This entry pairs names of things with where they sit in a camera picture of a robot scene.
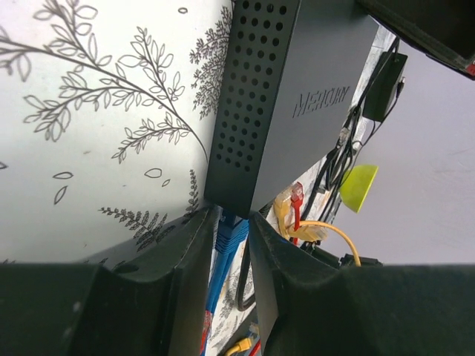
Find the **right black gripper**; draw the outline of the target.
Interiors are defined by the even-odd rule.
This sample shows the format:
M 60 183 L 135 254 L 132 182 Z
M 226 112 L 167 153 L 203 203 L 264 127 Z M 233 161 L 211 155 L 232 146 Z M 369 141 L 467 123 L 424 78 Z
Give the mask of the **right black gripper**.
M 360 1 L 380 24 L 411 47 L 474 79 L 474 2 Z

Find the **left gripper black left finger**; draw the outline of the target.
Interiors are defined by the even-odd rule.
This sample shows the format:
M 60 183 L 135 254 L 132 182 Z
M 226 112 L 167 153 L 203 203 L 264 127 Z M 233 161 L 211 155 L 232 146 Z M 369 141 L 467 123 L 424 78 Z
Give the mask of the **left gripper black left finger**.
M 198 355 L 217 208 L 114 270 L 1 266 L 3 355 Z

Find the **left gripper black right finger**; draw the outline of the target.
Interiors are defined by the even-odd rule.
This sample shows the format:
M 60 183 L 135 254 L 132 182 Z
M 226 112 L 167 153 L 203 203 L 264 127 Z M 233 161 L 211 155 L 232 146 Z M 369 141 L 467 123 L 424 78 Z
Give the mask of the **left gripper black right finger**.
M 333 268 L 249 221 L 264 355 L 472 355 L 472 265 Z

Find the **black network switch box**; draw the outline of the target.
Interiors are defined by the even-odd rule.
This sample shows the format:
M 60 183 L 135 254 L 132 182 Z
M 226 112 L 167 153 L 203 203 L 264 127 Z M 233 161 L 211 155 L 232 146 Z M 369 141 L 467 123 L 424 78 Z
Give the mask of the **black network switch box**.
M 377 30 L 355 1 L 237 1 L 205 199 L 247 218 L 333 149 Z

